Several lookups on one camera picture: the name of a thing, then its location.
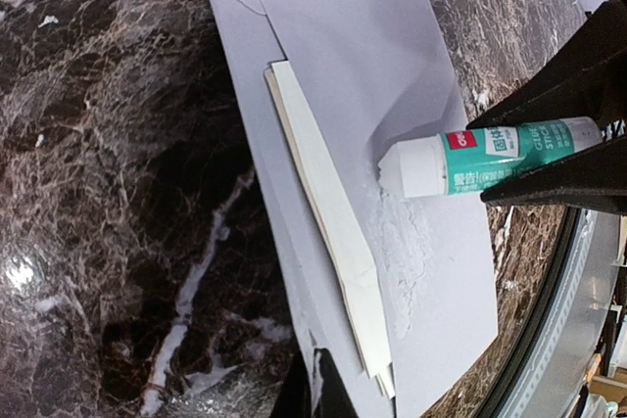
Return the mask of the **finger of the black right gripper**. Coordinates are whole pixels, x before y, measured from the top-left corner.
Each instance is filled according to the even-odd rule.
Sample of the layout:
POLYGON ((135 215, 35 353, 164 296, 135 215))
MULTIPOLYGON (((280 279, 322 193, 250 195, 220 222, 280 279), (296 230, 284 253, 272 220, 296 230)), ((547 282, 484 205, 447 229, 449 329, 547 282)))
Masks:
POLYGON ((488 206, 566 205, 624 215, 626 138, 619 136, 505 180, 480 198, 488 206))
POLYGON ((626 117, 626 4, 603 2, 531 79, 475 118, 469 129, 587 116, 626 117))

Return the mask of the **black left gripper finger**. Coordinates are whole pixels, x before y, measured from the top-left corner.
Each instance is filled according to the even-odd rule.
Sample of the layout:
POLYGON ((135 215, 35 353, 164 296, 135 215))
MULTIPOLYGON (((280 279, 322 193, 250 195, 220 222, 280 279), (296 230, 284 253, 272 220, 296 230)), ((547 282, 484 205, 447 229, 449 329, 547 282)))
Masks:
POLYGON ((281 387, 282 417, 357 417, 330 351, 314 350, 310 377, 297 351, 281 387))

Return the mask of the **small white-capped glue bottle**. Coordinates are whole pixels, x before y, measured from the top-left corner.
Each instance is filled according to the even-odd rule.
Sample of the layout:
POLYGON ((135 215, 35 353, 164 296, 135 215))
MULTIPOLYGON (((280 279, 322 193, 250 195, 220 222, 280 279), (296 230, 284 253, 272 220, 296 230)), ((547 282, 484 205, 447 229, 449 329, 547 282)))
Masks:
POLYGON ((392 145, 378 181, 405 199, 477 193, 602 141, 585 116, 436 134, 392 145))

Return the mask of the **grey paper envelope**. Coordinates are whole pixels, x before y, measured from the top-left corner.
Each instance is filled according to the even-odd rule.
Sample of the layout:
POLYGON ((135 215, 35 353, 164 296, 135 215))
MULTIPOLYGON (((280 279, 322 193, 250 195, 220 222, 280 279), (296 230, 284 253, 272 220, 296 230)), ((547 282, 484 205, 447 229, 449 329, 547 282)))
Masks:
POLYGON ((396 141, 466 126, 430 0, 210 0, 312 384, 328 350, 361 417, 418 417, 498 334, 477 195, 400 200, 376 166, 396 141), (288 61, 376 260, 396 396, 364 373, 340 286, 264 77, 288 61))

